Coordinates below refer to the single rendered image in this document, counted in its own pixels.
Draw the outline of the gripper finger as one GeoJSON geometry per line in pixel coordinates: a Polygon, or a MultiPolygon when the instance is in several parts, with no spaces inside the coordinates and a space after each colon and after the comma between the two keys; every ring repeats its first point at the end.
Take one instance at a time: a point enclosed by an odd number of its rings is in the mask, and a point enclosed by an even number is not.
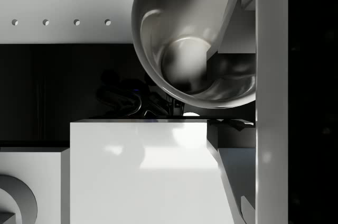
{"type": "Polygon", "coordinates": [[[256,0],[228,0],[220,30],[206,53],[206,79],[256,75],[256,0]]]}
{"type": "Polygon", "coordinates": [[[255,129],[242,119],[207,121],[207,148],[218,164],[234,224],[255,224],[255,129]]]}

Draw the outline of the black mug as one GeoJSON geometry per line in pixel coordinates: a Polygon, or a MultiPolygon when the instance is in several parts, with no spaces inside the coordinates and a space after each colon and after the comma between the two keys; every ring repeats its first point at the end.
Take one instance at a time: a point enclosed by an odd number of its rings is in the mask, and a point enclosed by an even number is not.
{"type": "Polygon", "coordinates": [[[173,98],[207,109],[256,99],[256,76],[206,79],[206,53],[228,0],[134,0],[132,39],[149,77],[173,98]]]}

